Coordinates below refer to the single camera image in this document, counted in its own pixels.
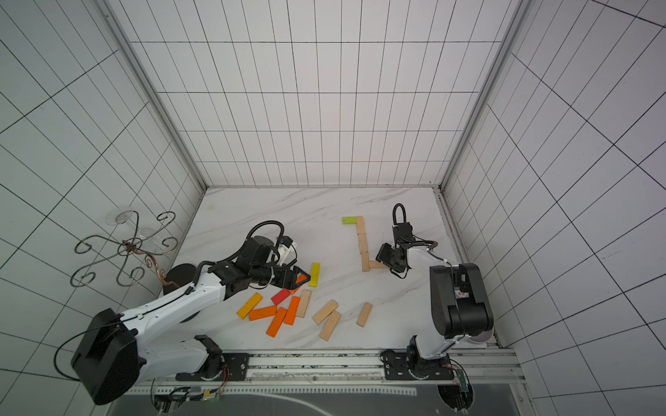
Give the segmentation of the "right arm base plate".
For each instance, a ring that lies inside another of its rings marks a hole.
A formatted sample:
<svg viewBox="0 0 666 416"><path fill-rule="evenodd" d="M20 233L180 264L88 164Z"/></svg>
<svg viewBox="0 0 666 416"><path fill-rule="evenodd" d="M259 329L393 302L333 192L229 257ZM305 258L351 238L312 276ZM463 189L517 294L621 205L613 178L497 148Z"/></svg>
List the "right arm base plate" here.
<svg viewBox="0 0 666 416"><path fill-rule="evenodd" d="M449 358L421 358L415 350L384 350L380 354L387 381L452 381L455 378Z"/></svg>

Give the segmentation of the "red wooden block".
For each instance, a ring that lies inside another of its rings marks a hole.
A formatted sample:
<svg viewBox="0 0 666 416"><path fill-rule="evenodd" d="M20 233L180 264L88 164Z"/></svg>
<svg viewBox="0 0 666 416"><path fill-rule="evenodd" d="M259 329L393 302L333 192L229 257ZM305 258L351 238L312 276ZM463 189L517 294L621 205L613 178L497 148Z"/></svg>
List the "red wooden block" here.
<svg viewBox="0 0 666 416"><path fill-rule="evenodd" d="M284 300L288 299L291 296L291 291L287 289L282 289L275 296L272 297L272 303L275 306L280 305Z"/></svg>

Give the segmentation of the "natural block diagonal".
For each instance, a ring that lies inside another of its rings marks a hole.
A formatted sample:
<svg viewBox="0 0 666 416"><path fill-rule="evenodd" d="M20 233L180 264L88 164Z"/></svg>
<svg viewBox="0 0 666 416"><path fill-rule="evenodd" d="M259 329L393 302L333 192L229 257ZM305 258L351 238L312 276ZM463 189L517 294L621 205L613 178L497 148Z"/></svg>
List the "natural block diagonal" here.
<svg viewBox="0 0 666 416"><path fill-rule="evenodd" d="M324 307L321 308L315 315L312 317L315 324L320 325L326 318L328 318L336 309L338 308L338 303L335 300L331 300Z"/></svg>
<svg viewBox="0 0 666 416"><path fill-rule="evenodd" d="M364 217L363 216L357 216L357 234L365 234L365 223L364 223Z"/></svg>
<svg viewBox="0 0 666 416"><path fill-rule="evenodd" d="M332 333L334 332L338 322L341 318L341 314L337 311L333 311L326 319L324 327L319 334L319 337L324 341L329 341Z"/></svg>

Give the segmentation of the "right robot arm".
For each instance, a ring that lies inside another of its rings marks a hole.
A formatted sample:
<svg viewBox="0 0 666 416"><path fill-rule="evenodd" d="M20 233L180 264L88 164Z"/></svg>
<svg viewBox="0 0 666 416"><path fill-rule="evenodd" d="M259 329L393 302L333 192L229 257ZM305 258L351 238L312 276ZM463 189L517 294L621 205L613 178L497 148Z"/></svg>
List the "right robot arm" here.
<svg viewBox="0 0 666 416"><path fill-rule="evenodd" d="M429 284L431 324L409 341L405 358L409 374L426 380L447 369L451 379L449 350L465 338L494 329L494 313L480 268L435 254L438 243L414 234L403 204L393 207L392 220L394 242L381 246L376 261L395 277L404 279L413 273Z"/></svg>

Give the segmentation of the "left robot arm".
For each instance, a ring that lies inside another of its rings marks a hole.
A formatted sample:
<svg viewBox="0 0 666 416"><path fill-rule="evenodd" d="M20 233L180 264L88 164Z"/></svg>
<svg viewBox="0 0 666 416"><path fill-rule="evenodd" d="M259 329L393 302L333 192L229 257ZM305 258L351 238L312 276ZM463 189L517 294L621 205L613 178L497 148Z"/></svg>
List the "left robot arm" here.
<svg viewBox="0 0 666 416"><path fill-rule="evenodd" d="M209 336L160 346L154 342L253 284L294 291L310 282L310 274L297 266L296 244L284 234L281 222L273 221L279 229L274 240L256 234L269 224L264 221L251 228L240 248L227 258L199 263L192 282L180 289L122 314L106 309L95 315L75 336L79 345L70 362L72 381L81 383L100 406L119 399L137 383L160 377L229 378L223 350Z"/></svg>

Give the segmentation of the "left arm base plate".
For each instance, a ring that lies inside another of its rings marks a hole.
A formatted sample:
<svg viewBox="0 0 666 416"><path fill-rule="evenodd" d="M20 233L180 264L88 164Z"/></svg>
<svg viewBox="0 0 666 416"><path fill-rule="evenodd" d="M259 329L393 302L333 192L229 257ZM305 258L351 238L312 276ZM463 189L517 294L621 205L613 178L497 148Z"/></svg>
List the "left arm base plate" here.
<svg viewBox="0 0 666 416"><path fill-rule="evenodd" d="M207 358L194 373L176 374L176 381L244 381L251 355L246 353L223 353Z"/></svg>

